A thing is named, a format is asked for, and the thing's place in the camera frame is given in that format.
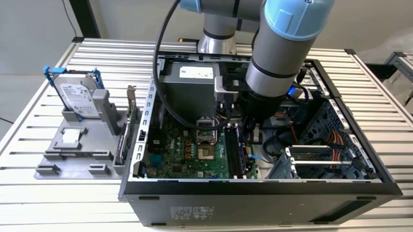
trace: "aluminum profile table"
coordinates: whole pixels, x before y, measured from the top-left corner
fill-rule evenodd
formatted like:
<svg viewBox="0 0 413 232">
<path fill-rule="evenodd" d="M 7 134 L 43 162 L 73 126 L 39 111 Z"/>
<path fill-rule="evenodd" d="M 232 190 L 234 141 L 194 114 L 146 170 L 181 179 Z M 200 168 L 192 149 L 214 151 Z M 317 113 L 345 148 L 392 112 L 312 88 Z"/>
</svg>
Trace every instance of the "aluminum profile table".
<svg viewBox="0 0 413 232">
<path fill-rule="evenodd" d="M 128 107 L 126 89 L 137 86 L 144 107 L 152 77 L 154 43 L 85 39 L 73 43 L 57 67 L 102 71 L 111 102 Z M 196 43 L 165 43 L 162 50 L 196 52 Z M 250 55 L 249 45 L 238 54 Z M 399 182 L 404 196 L 340 226 L 188 227 L 192 231 L 413 231 L 413 119 L 357 55 L 312 49 L 343 94 L 356 120 Z M 130 204 L 118 201 L 121 180 L 37 180 L 35 167 L 62 123 L 62 102 L 47 82 L 41 86 L 0 142 L 0 231 L 153 231 Z"/>
</svg>

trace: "wire bundle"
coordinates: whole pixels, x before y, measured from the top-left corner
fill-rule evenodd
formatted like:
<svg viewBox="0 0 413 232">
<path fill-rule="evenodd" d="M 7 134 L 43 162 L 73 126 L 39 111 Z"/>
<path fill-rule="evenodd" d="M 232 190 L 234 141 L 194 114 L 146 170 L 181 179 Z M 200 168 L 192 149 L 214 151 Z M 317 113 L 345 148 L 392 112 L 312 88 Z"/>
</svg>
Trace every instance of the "wire bundle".
<svg viewBox="0 0 413 232">
<path fill-rule="evenodd" d="M 328 143 L 344 145 L 343 137 L 336 130 L 332 132 Z M 340 153 L 335 149 L 333 149 L 333 161 L 340 161 Z"/>
</svg>

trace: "white wall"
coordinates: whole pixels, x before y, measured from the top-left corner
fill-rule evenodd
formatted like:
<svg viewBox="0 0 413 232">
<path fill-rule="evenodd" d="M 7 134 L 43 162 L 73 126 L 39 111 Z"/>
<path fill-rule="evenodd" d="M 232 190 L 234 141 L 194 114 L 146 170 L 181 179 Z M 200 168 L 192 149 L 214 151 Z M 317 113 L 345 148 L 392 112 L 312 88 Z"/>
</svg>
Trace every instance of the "white wall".
<svg viewBox="0 0 413 232">
<path fill-rule="evenodd" d="M 154 41 L 173 0 L 93 0 L 99 29 L 111 39 Z M 329 25 L 316 47 L 353 48 L 364 51 L 379 46 L 391 35 L 413 27 L 412 0 L 336 0 Z M 204 17 L 177 9 L 165 41 L 200 38 Z M 240 43 L 252 35 L 237 34 Z"/>
<path fill-rule="evenodd" d="M 82 36 L 71 4 L 67 10 Z M 42 74 L 59 61 L 73 38 L 61 0 L 0 1 L 0 74 Z"/>
</svg>

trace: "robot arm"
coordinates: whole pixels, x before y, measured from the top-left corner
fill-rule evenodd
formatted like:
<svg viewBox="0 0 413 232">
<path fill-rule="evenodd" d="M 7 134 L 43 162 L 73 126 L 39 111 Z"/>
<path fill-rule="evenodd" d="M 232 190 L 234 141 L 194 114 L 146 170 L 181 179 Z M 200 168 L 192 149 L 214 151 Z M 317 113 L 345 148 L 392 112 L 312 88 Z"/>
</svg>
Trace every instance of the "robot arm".
<svg viewBox="0 0 413 232">
<path fill-rule="evenodd" d="M 198 52 L 234 55 L 237 53 L 236 31 L 254 33 L 259 27 L 260 22 L 206 14 L 205 34 L 198 43 Z"/>
<path fill-rule="evenodd" d="M 244 95 L 244 113 L 250 128 L 277 111 L 301 65 L 320 35 L 335 0 L 184 0 L 181 6 L 198 13 L 259 20 Z"/>
</svg>

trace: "black computer chassis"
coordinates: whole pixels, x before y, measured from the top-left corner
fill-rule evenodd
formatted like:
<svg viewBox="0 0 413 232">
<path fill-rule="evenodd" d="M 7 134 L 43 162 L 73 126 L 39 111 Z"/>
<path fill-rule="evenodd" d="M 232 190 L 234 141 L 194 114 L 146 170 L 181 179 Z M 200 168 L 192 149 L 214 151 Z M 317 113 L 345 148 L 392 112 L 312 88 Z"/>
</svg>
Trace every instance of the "black computer chassis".
<svg viewBox="0 0 413 232">
<path fill-rule="evenodd" d="M 164 53 L 188 59 L 194 54 Z M 200 60 L 249 61 L 246 56 L 197 54 Z M 263 226 L 341 224 L 403 195 L 333 81 L 316 59 L 313 64 L 365 149 L 381 183 L 129 181 L 132 154 L 120 199 L 128 200 L 145 226 Z"/>
</svg>

